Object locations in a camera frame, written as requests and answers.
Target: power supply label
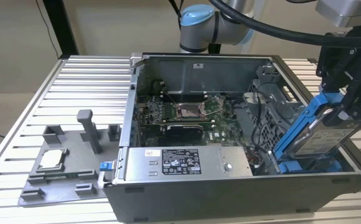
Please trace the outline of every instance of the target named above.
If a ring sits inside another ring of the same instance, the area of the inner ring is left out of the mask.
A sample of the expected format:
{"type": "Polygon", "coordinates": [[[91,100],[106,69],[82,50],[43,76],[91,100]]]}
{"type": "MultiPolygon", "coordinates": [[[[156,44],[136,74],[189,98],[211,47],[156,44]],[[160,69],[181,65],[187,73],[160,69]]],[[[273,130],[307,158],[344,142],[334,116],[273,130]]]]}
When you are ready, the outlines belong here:
{"type": "Polygon", "coordinates": [[[201,174],[198,149],[163,149],[162,173],[165,175],[201,174]]]}

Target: warning label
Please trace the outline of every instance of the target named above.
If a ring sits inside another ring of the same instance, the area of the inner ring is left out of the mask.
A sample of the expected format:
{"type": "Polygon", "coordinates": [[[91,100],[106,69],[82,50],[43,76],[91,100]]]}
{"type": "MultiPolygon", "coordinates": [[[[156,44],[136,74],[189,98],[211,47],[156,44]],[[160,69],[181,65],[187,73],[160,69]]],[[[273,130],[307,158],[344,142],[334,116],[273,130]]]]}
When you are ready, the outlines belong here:
{"type": "Polygon", "coordinates": [[[163,149],[162,173],[165,175],[201,174],[198,149],[163,149]]]}
{"type": "Polygon", "coordinates": [[[295,155],[326,153],[352,131],[353,129],[317,131],[295,155]]]}

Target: slotted metal surface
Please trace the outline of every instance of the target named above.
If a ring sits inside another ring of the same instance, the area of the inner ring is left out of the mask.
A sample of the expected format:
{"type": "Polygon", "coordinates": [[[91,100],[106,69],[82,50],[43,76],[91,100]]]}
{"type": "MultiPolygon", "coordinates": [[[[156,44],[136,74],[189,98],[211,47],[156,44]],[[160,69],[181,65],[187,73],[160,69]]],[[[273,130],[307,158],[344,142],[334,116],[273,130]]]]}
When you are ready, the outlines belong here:
{"type": "MultiPolygon", "coordinates": [[[[310,92],[318,94],[316,65],[305,59],[286,59],[289,67],[310,92]]],[[[130,82],[126,57],[72,56],[55,66],[42,89],[26,108],[0,145],[0,223],[116,223],[107,199],[60,203],[54,206],[18,207],[34,159],[43,143],[46,125],[62,124],[63,130],[80,130],[79,109],[91,108],[98,128],[122,123],[130,82]]],[[[361,149],[361,131],[353,136],[361,149]]],[[[337,197],[313,214],[259,216],[177,223],[361,223],[361,192],[337,197]]]]}

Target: blue latch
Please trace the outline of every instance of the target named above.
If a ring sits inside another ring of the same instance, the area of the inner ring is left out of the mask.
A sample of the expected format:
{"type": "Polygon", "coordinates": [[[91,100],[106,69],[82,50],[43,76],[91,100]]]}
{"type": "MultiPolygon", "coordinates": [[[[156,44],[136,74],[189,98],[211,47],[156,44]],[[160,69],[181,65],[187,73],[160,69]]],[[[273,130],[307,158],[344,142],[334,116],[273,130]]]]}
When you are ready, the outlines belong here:
{"type": "Polygon", "coordinates": [[[278,165],[279,171],[282,174],[293,173],[302,170],[302,167],[298,163],[298,161],[283,161],[278,165]]]}
{"type": "Polygon", "coordinates": [[[342,167],[341,167],[341,164],[337,160],[333,161],[333,164],[326,169],[326,172],[342,172],[342,167]]]}
{"type": "Polygon", "coordinates": [[[114,170],[114,162],[102,162],[100,163],[100,171],[112,171],[114,170]]]}

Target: screw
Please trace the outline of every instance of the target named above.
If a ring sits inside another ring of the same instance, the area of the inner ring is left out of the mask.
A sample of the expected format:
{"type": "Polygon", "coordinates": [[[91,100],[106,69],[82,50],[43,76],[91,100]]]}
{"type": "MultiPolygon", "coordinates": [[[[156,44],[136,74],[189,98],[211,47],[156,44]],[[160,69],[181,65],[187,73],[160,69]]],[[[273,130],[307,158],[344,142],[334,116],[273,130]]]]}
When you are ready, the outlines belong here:
{"type": "Polygon", "coordinates": [[[225,168],[225,171],[231,171],[231,169],[233,169],[233,166],[231,166],[231,164],[229,164],[229,163],[225,163],[223,164],[223,168],[225,168]]]}

